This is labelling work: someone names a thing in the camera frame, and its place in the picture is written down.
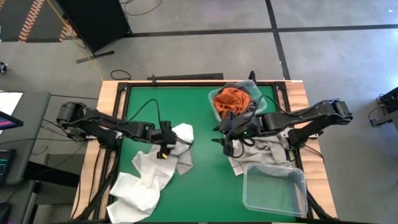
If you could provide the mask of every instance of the monitor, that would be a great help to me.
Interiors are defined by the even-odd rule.
[[[21,127],[24,122],[0,111],[0,130]]]

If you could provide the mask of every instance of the orange cloth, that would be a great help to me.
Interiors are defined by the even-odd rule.
[[[226,119],[228,111],[234,114],[243,113],[249,105],[250,96],[237,88],[225,88],[213,102],[221,119]]]

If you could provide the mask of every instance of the plastic bin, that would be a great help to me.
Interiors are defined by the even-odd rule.
[[[262,94],[261,94],[260,90],[258,89],[257,85],[252,80],[245,80],[243,82],[237,83],[237,85],[244,86],[246,88],[246,90],[250,93],[250,95],[254,98],[254,100],[256,100],[258,102],[258,99],[260,98],[260,96]],[[213,108],[216,119],[218,121],[221,121],[221,117],[218,114],[216,107],[214,106],[214,98],[218,95],[218,92],[220,90],[221,90],[221,88],[218,88],[216,90],[209,92],[209,101],[210,101],[211,107]],[[259,103],[259,106],[256,110],[256,114],[267,109],[267,103],[264,98],[261,98],[260,102],[258,102],[258,103]]]
[[[249,163],[244,170],[243,204],[250,210],[302,217],[307,188],[297,168]]]

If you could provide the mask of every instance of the gray floor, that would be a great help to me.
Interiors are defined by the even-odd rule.
[[[134,0],[127,8],[139,13],[157,2]],[[396,1],[272,0],[272,5],[278,27],[398,23]],[[134,32],[270,27],[265,2],[260,0],[163,0],[158,9],[130,17],[129,23]],[[290,76],[304,80],[310,103],[341,98],[354,113],[351,124],[330,127],[320,137],[342,220],[395,223],[398,219],[398,132],[389,124],[371,128],[368,121],[375,97],[398,86],[397,37],[397,29],[280,34]],[[251,70],[258,79],[283,79],[272,34],[142,37],[119,40],[106,50],[116,53],[95,61],[105,80],[114,69],[127,70],[135,80],[152,74],[215,72],[223,72],[227,79],[246,78]],[[82,56],[72,41],[0,43],[0,61],[10,64],[8,74],[0,76],[0,89],[96,97],[101,79],[90,63],[75,63]],[[46,118],[54,120],[67,100],[53,97]],[[56,137],[44,131],[41,135]],[[45,146],[52,154],[76,150],[74,143],[38,142],[35,151]],[[59,212],[43,211],[42,220]]]

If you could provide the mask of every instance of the crumpled white cloth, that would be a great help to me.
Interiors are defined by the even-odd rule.
[[[235,175],[241,175],[248,163],[257,162],[277,166],[291,167],[292,164],[286,159],[285,150],[289,144],[281,133],[276,136],[253,138],[253,146],[244,146],[243,155],[239,158],[228,157]],[[233,141],[234,156],[242,153],[242,144],[239,140]]]
[[[189,124],[182,123],[173,131],[180,139],[193,142],[193,128]],[[153,145],[148,154],[139,151],[132,163],[141,178],[120,172],[109,192],[118,198],[106,208],[112,223],[138,222],[150,216],[160,199],[160,191],[173,177],[175,168],[182,175],[193,167],[189,148],[177,141],[167,159],[156,158],[160,146]]]

